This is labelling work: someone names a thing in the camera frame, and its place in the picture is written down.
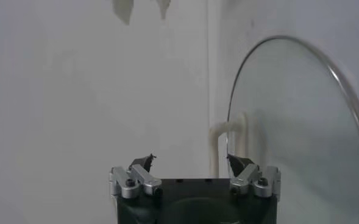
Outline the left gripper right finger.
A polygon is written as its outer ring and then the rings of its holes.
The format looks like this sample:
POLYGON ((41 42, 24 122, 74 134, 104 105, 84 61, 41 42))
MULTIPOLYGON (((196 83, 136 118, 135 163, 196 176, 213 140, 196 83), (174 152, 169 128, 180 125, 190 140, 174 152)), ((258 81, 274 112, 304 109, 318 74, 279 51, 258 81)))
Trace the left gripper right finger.
POLYGON ((264 171, 249 158, 227 155, 233 177, 230 190, 238 195, 246 195, 252 189, 260 198, 280 197, 281 172, 277 167, 268 166, 264 171))

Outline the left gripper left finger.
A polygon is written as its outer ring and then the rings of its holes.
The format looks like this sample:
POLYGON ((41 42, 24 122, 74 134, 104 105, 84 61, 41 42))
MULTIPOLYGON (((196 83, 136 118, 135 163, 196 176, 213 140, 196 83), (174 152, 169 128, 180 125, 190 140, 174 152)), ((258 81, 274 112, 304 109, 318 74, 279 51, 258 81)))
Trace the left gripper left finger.
POLYGON ((125 199, 134 199, 140 194, 161 197, 162 180, 149 173, 155 158, 156 156, 150 154, 134 159, 127 170, 121 166, 112 167, 108 179, 110 195, 125 199))

